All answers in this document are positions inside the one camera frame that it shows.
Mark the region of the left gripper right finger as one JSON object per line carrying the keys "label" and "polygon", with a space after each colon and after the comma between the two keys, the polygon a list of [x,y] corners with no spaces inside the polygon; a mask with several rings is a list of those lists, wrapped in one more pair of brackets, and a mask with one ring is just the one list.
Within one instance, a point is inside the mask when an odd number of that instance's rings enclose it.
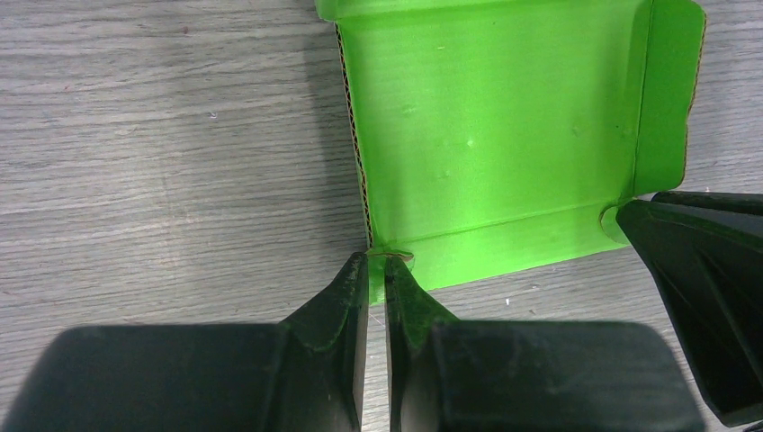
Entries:
{"label": "left gripper right finger", "polygon": [[393,431],[702,431],[673,353],[642,324],[466,320],[384,269]]}

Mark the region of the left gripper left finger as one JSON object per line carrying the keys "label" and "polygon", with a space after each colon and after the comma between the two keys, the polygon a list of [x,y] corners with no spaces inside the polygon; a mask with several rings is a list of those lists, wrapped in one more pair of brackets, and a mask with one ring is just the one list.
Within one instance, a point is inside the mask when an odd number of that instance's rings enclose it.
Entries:
{"label": "left gripper left finger", "polygon": [[43,351],[4,431],[357,431],[368,259],[277,323],[70,328]]}

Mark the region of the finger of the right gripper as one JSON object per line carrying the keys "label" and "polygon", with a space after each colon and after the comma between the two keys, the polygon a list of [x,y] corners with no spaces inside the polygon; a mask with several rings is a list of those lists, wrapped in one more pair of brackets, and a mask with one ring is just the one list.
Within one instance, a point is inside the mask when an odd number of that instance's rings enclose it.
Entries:
{"label": "finger of the right gripper", "polygon": [[762,196],[656,193],[615,220],[655,281],[705,404],[726,427],[761,427]]}

